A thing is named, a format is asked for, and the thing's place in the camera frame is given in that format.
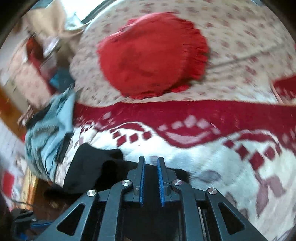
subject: clothing pile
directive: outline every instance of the clothing pile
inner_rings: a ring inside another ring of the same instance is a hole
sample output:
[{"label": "clothing pile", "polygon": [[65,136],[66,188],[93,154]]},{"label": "clothing pile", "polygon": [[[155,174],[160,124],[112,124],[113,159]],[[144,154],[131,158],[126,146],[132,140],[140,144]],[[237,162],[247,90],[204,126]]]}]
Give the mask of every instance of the clothing pile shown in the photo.
[{"label": "clothing pile", "polygon": [[90,146],[79,135],[71,161],[59,180],[57,167],[67,160],[73,147],[73,109],[75,92],[68,88],[54,96],[49,105],[26,123],[26,161],[31,172],[46,181],[56,183],[46,195],[81,194],[89,189],[106,190],[126,178],[137,163],[124,161],[119,149],[100,150]]},{"label": "clothing pile", "polygon": [[34,108],[44,108],[53,94],[63,93],[75,83],[66,63],[60,60],[60,46],[57,38],[46,38],[41,44],[35,34],[30,34],[15,48],[8,64],[9,78]]},{"label": "clothing pile", "polygon": [[192,22],[165,12],[130,19],[97,52],[110,84],[143,99],[188,89],[188,80],[205,72],[208,46]]}]

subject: black cloth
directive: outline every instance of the black cloth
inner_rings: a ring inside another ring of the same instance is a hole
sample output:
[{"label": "black cloth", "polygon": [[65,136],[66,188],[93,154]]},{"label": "black cloth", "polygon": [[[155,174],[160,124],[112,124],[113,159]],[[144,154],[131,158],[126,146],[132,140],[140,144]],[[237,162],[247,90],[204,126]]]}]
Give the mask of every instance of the black cloth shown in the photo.
[{"label": "black cloth", "polygon": [[102,191],[126,179],[129,170],[137,168],[137,163],[124,161],[119,149],[100,150],[82,144],[76,151],[64,179],[62,189],[67,194],[82,194],[90,189]]},{"label": "black cloth", "polygon": [[44,116],[46,115],[46,113],[49,111],[51,104],[49,104],[48,106],[46,106],[44,109],[38,111],[37,113],[35,113],[31,119],[29,119],[26,123],[26,129],[29,130],[31,128],[33,128],[33,126],[40,120],[42,120],[44,118]]},{"label": "black cloth", "polygon": [[64,139],[57,152],[57,157],[55,160],[57,163],[62,163],[62,161],[64,160],[64,157],[70,145],[72,136],[73,136],[73,132],[68,132],[65,134]]}]

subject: black gripper frame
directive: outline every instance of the black gripper frame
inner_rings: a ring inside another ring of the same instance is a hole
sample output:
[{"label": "black gripper frame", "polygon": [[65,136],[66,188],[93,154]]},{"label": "black gripper frame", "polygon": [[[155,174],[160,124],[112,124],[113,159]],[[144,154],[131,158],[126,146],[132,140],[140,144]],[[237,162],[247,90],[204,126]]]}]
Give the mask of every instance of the black gripper frame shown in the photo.
[{"label": "black gripper frame", "polygon": [[145,158],[140,157],[137,169],[130,170],[126,180],[108,190],[90,190],[83,194],[35,241],[123,240],[122,210],[126,206],[141,207],[144,171]]},{"label": "black gripper frame", "polygon": [[179,241],[267,241],[215,188],[202,191],[178,180],[163,157],[157,165],[164,206],[179,207]]}]

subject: wall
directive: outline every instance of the wall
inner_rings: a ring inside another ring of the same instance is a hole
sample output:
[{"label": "wall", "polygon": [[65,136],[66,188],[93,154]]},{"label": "wall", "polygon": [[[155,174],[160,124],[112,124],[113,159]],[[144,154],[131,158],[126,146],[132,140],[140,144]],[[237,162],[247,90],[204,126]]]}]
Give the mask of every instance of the wall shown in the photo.
[{"label": "wall", "polygon": [[21,112],[26,111],[28,103],[16,89],[13,80],[9,79],[6,67],[11,60],[15,47],[20,43],[20,41],[27,37],[26,27],[27,24],[23,21],[20,31],[17,33],[12,31],[0,49],[0,85],[3,86],[7,96]]}]

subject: diamond pattern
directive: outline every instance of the diamond pattern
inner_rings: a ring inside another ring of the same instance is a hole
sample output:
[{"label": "diamond pattern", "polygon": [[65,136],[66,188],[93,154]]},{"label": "diamond pattern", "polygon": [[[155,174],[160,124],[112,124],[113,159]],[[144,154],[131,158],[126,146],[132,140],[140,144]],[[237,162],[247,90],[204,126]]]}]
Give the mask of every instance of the diamond pattern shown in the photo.
[{"label": "diamond pattern", "polygon": [[126,135],[121,136],[117,139],[117,146],[121,146],[122,144],[126,143]]},{"label": "diamond pattern", "polygon": [[135,134],[131,135],[129,138],[130,138],[130,142],[133,143],[138,140],[138,134],[135,133]]},{"label": "diamond pattern", "polygon": [[289,139],[288,135],[287,135],[286,133],[284,133],[284,134],[283,134],[283,142],[284,142],[285,144],[288,144],[289,141],[290,141],[290,139]]},{"label": "diamond pattern", "polygon": [[232,148],[234,146],[234,143],[231,140],[227,140],[226,142],[224,142],[224,145],[228,148]]},{"label": "diamond pattern", "polygon": [[190,115],[184,120],[184,124],[188,128],[193,127],[195,123],[196,123],[196,118],[194,115]]},{"label": "diamond pattern", "polygon": [[259,152],[255,152],[255,154],[251,157],[249,162],[252,165],[252,168],[254,171],[257,171],[257,169],[263,165],[264,163],[264,158],[261,156]]},{"label": "diamond pattern", "polygon": [[206,129],[210,126],[210,124],[205,119],[201,119],[196,125],[201,129]]},{"label": "diamond pattern", "polygon": [[218,130],[218,128],[215,128],[215,127],[212,128],[212,132],[213,132],[215,135],[219,135],[219,134],[221,134],[221,132]]},{"label": "diamond pattern", "polygon": [[107,112],[103,115],[103,120],[109,119],[111,117],[111,112]]},{"label": "diamond pattern", "polygon": [[274,149],[271,146],[269,146],[267,150],[264,152],[264,156],[272,160],[275,157]]},{"label": "diamond pattern", "polygon": [[182,123],[181,121],[178,120],[178,121],[175,121],[175,122],[172,124],[172,129],[176,130],[176,129],[182,127],[182,126],[183,126],[183,123]]},{"label": "diamond pattern", "polygon": [[241,145],[237,150],[235,150],[240,156],[241,159],[244,159],[246,157],[246,155],[249,154],[249,151],[243,146]]},{"label": "diamond pattern", "polygon": [[148,131],[148,132],[144,132],[144,133],[142,134],[142,137],[143,137],[144,140],[148,140],[148,139],[150,139],[150,138],[152,137],[152,134],[151,134],[150,131]]},{"label": "diamond pattern", "polygon": [[168,129],[167,125],[163,124],[157,128],[159,131],[166,131]]},{"label": "diamond pattern", "polygon": [[117,132],[113,133],[113,139],[115,139],[115,138],[117,138],[119,136],[121,136],[120,131],[117,131]]}]

